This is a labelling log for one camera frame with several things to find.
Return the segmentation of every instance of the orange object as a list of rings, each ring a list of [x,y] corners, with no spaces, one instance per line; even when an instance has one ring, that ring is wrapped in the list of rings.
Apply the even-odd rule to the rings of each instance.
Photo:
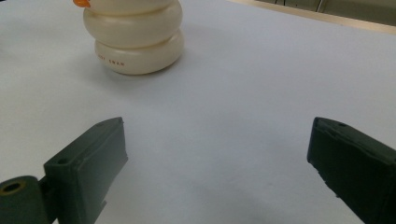
[[[90,7],[90,1],[89,0],[73,0],[74,4],[78,7]]]

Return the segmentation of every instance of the white surface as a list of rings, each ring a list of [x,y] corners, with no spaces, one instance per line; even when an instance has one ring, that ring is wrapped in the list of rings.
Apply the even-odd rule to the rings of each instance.
[[[104,68],[72,1],[0,4],[0,176],[123,116],[130,160],[97,223],[361,223],[306,162],[315,116],[396,147],[396,36],[183,0],[183,56]]]

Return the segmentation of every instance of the toy duck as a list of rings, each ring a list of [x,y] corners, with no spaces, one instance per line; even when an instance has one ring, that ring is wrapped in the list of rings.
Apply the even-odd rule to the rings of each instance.
[[[142,75],[174,63],[184,48],[178,0],[74,0],[96,39],[99,60],[115,72]]]

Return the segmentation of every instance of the white table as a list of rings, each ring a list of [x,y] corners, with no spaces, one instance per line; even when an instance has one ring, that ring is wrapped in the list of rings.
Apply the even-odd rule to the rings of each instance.
[[[0,4],[0,177],[122,116],[130,160],[97,223],[353,224],[306,162],[314,117],[396,147],[396,36],[225,0],[182,0],[183,56],[104,68],[72,1]]]

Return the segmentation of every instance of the cream ring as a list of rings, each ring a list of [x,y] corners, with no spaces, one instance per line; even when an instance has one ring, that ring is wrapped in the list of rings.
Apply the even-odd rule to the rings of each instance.
[[[170,39],[142,49],[113,49],[98,41],[95,52],[103,65],[125,75],[143,75],[174,63],[183,51],[184,39],[177,31]]]
[[[155,11],[173,0],[91,0],[90,10],[104,15],[132,15]]]
[[[162,10],[135,16],[104,16],[87,8],[84,10],[84,24],[88,32],[99,42],[115,48],[142,48],[158,44],[178,30],[182,17],[178,1]]]

